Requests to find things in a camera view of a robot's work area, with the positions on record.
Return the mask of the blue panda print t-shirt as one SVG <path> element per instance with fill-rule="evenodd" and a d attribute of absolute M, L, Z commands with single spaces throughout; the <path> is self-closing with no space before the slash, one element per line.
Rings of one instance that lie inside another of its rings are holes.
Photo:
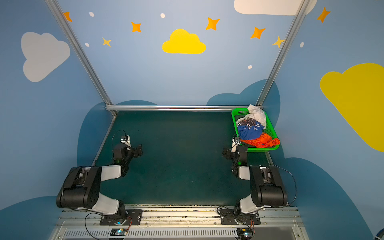
<path fill-rule="evenodd" d="M 265 127 L 258 121 L 252 118 L 246 118 L 237 123 L 238 135 L 241 140 L 258 139 Z"/>

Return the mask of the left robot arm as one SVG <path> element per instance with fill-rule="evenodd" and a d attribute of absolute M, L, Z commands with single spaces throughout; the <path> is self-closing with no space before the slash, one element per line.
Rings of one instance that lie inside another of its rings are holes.
<path fill-rule="evenodd" d="M 119 143 L 113 148 L 113 163 L 108 166 L 71 168 L 56 199 L 58 208 L 88 210 L 123 221 L 127 218 L 124 202 L 101 194 L 101 182 L 124 177 L 132 159 L 143 155 L 142 145 L 133 148 Z"/>

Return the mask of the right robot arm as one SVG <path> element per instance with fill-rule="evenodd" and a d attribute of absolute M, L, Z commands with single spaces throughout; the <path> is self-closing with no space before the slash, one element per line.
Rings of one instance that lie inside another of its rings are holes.
<path fill-rule="evenodd" d="M 250 194 L 236 204 L 235 215 L 255 214 L 265 208 L 289 205 L 288 195 L 277 166 L 248 165 L 248 148 L 245 146 L 236 146 L 235 149 L 223 148 L 222 155 L 232 161 L 232 174 L 250 183 Z"/>

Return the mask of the green plastic basket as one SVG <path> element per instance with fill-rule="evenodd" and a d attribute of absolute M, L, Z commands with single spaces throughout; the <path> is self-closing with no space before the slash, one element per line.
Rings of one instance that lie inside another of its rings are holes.
<path fill-rule="evenodd" d="M 238 136 L 239 137 L 238 130 L 237 130 L 237 123 L 239 123 L 243 119 L 246 119 L 247 118 L 246 115 L 248 113 L 249 113 L 249 111 L 248 111 L 247 108 L 237 108 L 237 109 L 232 110 L 232 112 L 231 112 L 232 120 L 233 120 L 233 124 L 234 124 L 234 127 L 235 127 L 235 134 L 234 134 L 234 136 Z M 278 136 L 277 136 L 277 134 L 275 132 L 274 126 L 272 125 L 272 123 L 271 123 L 271 121 L 270 121 L 270 119 L 269 119 L 267 114 L 266 114 L 266 117 L 267 117 L 267 127 L 266 127 L 266 129 L 263 129 L 263 133 L 267 133 L 272 138 L 278 138 Z M 255 148 L 255 147 L 252 147 L 250 145 L 243 144 L 241 142 L 241 144 L 239 146 L 245 147 L 247 149 L 247 152 L 249 152 L 249 153 L 263 153 L 263 152 L 269 152 L 269 151 L 277 150 L 280 145 L 274 146 L 272 148 L 264 148 L 263 149 L 263 148 Z"/>

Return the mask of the orange t-shirt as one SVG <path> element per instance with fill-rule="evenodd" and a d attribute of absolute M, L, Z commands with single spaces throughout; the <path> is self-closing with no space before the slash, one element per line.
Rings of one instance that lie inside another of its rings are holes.
<path fill-rule="evenodd" d="M 241 140 L 243 144 L 250 145 L 255 148 L 272 148 L 280 144 L 278 138 L 272 138 L 267 133 L 262 133 L 261 136 L 254 140 Z"/>

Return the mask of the white t-shirt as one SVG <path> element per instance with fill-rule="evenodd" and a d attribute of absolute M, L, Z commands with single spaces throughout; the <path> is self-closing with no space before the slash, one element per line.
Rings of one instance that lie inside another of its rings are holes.
<path fill-rule="evenodd" d="M 246 117 L 256 120 L 264 127 L 264 129 L 266 129 L 267 117 L 265 112 L 260 107 L 254 105 L 249 105 L 247 109 L 249 113 L 246 115 Z"/>

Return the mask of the right controller board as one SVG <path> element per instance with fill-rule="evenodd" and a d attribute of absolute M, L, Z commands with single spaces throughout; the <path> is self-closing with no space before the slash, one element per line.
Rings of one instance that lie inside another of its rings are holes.
<path fill-rule="evenodd" d="M 251 228 L 237 228 L 236 230 L 237 240 L 250 240 L 254 233 Z"/>

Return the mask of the controller board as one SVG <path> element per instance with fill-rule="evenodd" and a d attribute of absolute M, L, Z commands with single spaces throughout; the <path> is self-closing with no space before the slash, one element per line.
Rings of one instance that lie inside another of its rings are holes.
<path fill-rule="evenodd" d="M 110 237 L 125 237 L 128 234 L 128 229 L 112 229 Z"/>
<path fill-rule="evenodd" d="M 254 233 L 251 228 L 237 228 L 236 230 L 237 240 L 250 240 Z"/>

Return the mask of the left controller board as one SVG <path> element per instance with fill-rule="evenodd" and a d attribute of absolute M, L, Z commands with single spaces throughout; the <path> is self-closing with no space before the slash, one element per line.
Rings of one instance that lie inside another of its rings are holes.
<path fill-rule="evenodd" d="M 125 237 L 128 234 L 128 229 L 112 229 L 110 237 Z"/>

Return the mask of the rear aluminium frame bar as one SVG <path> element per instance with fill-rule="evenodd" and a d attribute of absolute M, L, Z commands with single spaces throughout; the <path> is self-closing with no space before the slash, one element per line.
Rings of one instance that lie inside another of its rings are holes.
<path fill-rule="evenodd" d="M 156 112 L 231 112 L 247 106 L 150 106 L 150 105 L 107 105 L 107 111 L 156 111 Z"/>

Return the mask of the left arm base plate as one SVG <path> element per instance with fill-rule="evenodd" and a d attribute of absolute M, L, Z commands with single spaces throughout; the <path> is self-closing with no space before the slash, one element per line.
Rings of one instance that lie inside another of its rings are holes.
<path fill-rule="evenodd" d="M 143 210 L 126 210 L 125 215 L 102 216 L 100 226 L 138 226 L 141 223 Z"/>

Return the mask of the aluminium mounting rail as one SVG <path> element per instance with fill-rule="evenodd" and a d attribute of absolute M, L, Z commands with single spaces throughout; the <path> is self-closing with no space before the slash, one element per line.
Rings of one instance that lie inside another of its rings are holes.
<path fill-rule="evenodd" d="M 143 210 L 138 226 L 100 226 L 101 216 L 64 210 L 51 240 L 236 240 L 237 228 L 251 228 L 251 240 L 307 240 L 297 208 L 262 209 L 260 225 L 222 225 L 218 206 L 127 205 Z M 128 229 L 125 237 L 110 237 L 112 229 Z"/>

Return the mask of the left aluminium frame post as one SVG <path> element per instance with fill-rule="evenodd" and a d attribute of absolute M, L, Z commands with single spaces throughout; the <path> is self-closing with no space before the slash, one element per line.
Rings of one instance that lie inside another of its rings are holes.
<path fill-rule="evenodd" d="M 78 56 L 80 62 L 82 63 L 84 69 L 86 70 L 87 74 L 89 75 L 92 83 L 96 87 L 99 95 L 101 96 L 102 100 L 106 104 L 106 107 L 111 106 L 113 103 L 108 96 L 100 78 L 98 77 L 96 71 L 94 70 L 91 62 L 89 61 L 88 57 L 86 56 L 85 51 L 83 50 L 79 40 L 77 39 L 73 29 L 70 26 L 69 21 L 66 19 L 64 12 L 62 11 L 62 8 L 58 1 L 52 1 L 47 0 L 45 1 L 47 6 L 49 7 L 51 13 L 55 17 L 56 21 L 58 22 L 59 26 L 61 27 L 62 31 L 64 32 L 65 36 L 67 37 L 68 41 L 70 42 L 72 48 L 74 49 L 76 55 Z"/>

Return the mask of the aluminium frame post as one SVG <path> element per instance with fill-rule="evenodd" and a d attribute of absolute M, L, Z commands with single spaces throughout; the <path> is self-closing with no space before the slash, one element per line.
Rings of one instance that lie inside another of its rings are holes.
<path fill-rule="evenodd" d="M 306 11 L 309 8 L 310 0 L 304 0 L 300 3 L 298 11 L 292 21 L 292 24 L 290 25 L 290 28 L 287 32 L 286 39 L 283 42 L 283 45 L 280 47 L 278 56 L 276 58 L 276 61 L 273 65 L 273 68 L 262 88 L 262 91 L 258 97 L 258 100 L 256 102 L 257 106 L 263 107 L 264 101 L 267 98 L 268 93 L 270 92 L 270 89 L 278 76 L 278 73 L 283 65 L 283 62 L 290 50 L 290 47 L 296 37 L 296 35 L 299 32 L 299 29 L 306 17 Z"/>
<path fill-rule="evenodd" d="M 94 70 L 91 62 L 89 61 L 88 57 L 86 56 L 85 51 L 83 50 L 79 40 L 77 39 L 73 29 L 70 26 L 69 21 L 66 19 L 64 12 L 62 11 L 62 8 L 58 1 L 52 1 L 47 0 L 45 1 L 47 6 L 49 7 L 51 13 L 55 17 L 56 21 L 58 22 L 59 26 L 61 27 L 62 31 L 64 32 L 65 36 L 67 37 L 68 41 L 70 42 L 72 48 L 74 49 L 76 55 L 78 56 L 80 62 L 82 63 L 84 69 L 86 70 L 87 74 L 89 75 L 92 83 L 96 87 L 99 95 L 101 96 L 102 100 L 106 104 L 106 107 L 111 106 L 113 103 L 108 96 L 100 78 L 98 77 L 96 71 Z"/>

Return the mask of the right aluminium frame post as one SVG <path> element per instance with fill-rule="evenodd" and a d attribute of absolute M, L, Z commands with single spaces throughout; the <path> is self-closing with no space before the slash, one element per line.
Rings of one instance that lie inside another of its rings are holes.
<path fill-rule="evenodd" d="M 273 65 L 273 68 L 262 88 L 262 91 L 258 97 L 258 100 L 256 102 L 257 106 L 263 107 L 264 101 L 267 98 L 268 93 L 270 92 L 270 89 L 278 76 L 278 73 L 283 65 L 283 62 L 290 50 L 290 47 L 296 37 L 296 35 L 299 32 L 299 29 L 306 17 L 306 11 L 309 8 L 310 0 L 304 0 L 300 3 L 298 11 L 292 21 L 292 24 L 290 25 L 290 28 L 287 32 L 286 39 L 283 42 L 283 45 L 280 47 L 278 56 L 276 58 L 276 61 Z"/>

